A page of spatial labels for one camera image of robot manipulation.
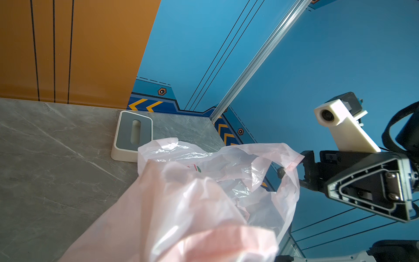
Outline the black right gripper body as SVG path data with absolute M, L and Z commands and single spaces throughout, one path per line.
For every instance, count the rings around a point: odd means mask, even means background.
M 419 190 L 419 165 L 395 152 L 303 151 L 300 186 L 331 200 L 398 222 L 419 218 L 413 194 Z

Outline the pink plastic bag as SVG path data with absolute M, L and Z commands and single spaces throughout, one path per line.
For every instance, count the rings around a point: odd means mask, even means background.
M 64 262 L 272 262 L 300 197 L 287 144 L 208 153 L 177 138 L 138 148 L 138 178 Z

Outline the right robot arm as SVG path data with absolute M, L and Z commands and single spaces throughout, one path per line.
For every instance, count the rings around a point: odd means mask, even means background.
M 285 243 L 279 262 L 416 262 L 419 259 L 419 105 L 397 112 L 380 153 L 305 152 L 301 186 L 360 209 L 321 220 L 317 233 Z

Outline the white grey tissue box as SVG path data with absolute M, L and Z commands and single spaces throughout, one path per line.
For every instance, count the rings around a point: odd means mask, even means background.
M 111 158 L 116 161 L 137 163 L 138 148 L 153 140 L 153 120 L 132 111 L 119 114 Z

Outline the right aluminium corner post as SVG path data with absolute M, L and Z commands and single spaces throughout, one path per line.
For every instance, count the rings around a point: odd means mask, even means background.
M 226 95 L 217 105 L 213 113 L 210 115 L 212 123 L 216 123 L 219 117 L 227 109 L 227 107 L 234 101 L 237 95 L 242 91 L 248 81 L 257 72 L 260 66 L 269 57 L 270 53 L 276 48 L 284 36 L 288 33 L 290 28 L 299 19 L 302 13 L 310 5 L 310 0 L 298 0 L 291 6 L 285 16 L 282 18 L 280 23 L 277 25 L 275 30 L 270 34 L 268 39 L 264 42 L 263 46 L 259 49 L 250 63 L 247 65 L 245 70 L 235 81 L 235 83 L 228 90 Z

